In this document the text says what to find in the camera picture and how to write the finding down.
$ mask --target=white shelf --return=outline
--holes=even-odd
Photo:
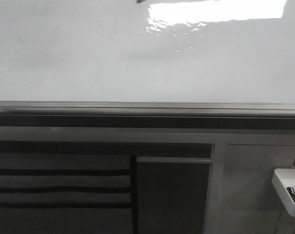
[[[276,189],[281,201],[283,202],[287,212],[295,217],[295,202],[287,191],[287,187],[293,187],[295,191],[295,169],[281,169],[274,170],[272,184]]]

